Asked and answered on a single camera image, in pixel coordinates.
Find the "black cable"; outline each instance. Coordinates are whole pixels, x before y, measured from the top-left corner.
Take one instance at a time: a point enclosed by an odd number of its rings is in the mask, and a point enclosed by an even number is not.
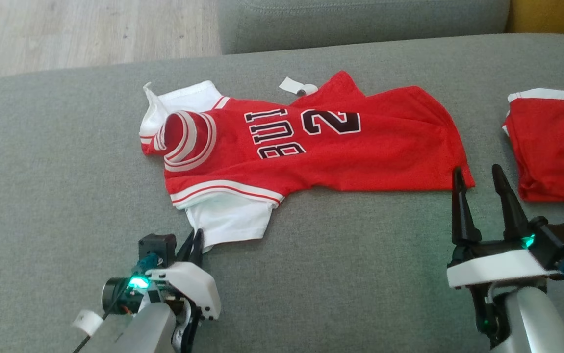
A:
[[[119,292],[119,294],[116,296],[116,299],[114,299],[112,301],[112,304],[110,304],[110,307],[107,308],[107,310],[105,311],[105,313],[103,313],[103,316],[101,317],[102,320],[105,320],[107,318],[108,315],[110,315],[110,311],[112,311],[112,309],[114,308],[114,306],[116,305],[116,303],[119,301],[119,298],[121,297],[121,295],[123,295],[123,293],[125,293],[125,291],[127,291],[127,289],[129,288],[129,281],[131,281],[132,277],[129,277],[128,281],[127,281],[127,285],[123,286],[123,289]],[[88,343],[88,341],[90,340],[90,336],[87,335],[85,337],[85,339],[79,344],[79,346],[77,348],[75,348],[75,351],[73,351],[73,353],[79,353],[79,351],[82,350],[82,348],[84,348],[85,344]]]

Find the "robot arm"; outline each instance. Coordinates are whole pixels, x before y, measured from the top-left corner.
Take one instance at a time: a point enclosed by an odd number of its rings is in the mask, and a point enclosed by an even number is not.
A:
[[[219,318],[217,286],[201,268],[202,237],[201,230],[191,233],[177,254],[172,234],[139,241],[134,276],[112,278],[103,287],[106,312],[134,315],[111,352],[190,353],[200,320]]]
[[[502,203],[502,241],[482,241],[465,197],[460,168],[453,173],[451,288],[468,288],[476,327],[493,353],[564,352],[564,324],[546,295],[547,278],[564,279],[564,224],[531,221],[500,168],[492,168]]]

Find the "green led light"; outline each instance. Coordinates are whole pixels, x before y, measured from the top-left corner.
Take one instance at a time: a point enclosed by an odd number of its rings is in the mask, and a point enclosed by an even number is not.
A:
[[[145,290],[149,288],[149,281],[145,277],[132,277],[129,280],[129,286],[132,288],[140,288]]]
[[[522,248],[528,249],[535,243],[535,234],[522,238]]]
[[[489,320],[484,319],[482,322],[482,332],[486,332],[489,330]]]

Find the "wooden floor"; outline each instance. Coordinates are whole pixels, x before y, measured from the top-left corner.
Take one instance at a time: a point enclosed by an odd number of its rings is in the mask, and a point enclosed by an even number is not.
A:
[[[0,0],[0,76],[221,54],[218,0]]]

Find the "gray couch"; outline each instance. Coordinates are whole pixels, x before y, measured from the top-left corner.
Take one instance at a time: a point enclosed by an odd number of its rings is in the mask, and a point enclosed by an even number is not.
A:
[[[502,33],[509,0],[221,0],[223,54]]]
[[[457,22],[455,7],[466,2],[472,1],[442,1],[442,11],[452,11]],[[499,13],[488,14],[495,3]],[[402,4],[381,11],[399,11]],[[437,33],[501,30],[490,18],[506,15],[506,1],[480,6],[481,27]],[[226,14],[221,22],[228,26]],[[237,33],[228,45],[238,49],[228,51],[296,45],[250,46],[255,34]],[[312,38],[301,45],[318,43]],[[513,186],[518,178],[500,130],[506,97],[535,87],[564,89],[562,35],[364,43],[2,78],[0,352],[72,351],[84,336],[71,321],[82,308],[101,312],[100,290],[109,277],[127,275],[136,241],[150,233],[175,233],[179,241],[188,235],[185,215],[168,200],[160,161],[140,151],[143,84],[153,81],[161,93],[210,79],[229,96],[287,103],[293,97],[277,88],[285,76],[321,85],[338,70],[347,70],[366,94],[419,85],[446,107],[477,181],[468,192],[473,217],[485,239],[500,239],[491,165],[502,165]],[[564,221],[564,204],[526,203],[524,209],[531,217]],[[195,351],[484,352],[488,343],[475,331],[468,293],[448,288],[451,252],[448,192],[298,192],[274,211],[262,241],[225,244],[204,255],[223,308],[218,321],[199,328]],[[564,319],[564,282],[550,283],[549,295]],[[127,323],[109,317],[83,352],[105,350]]]

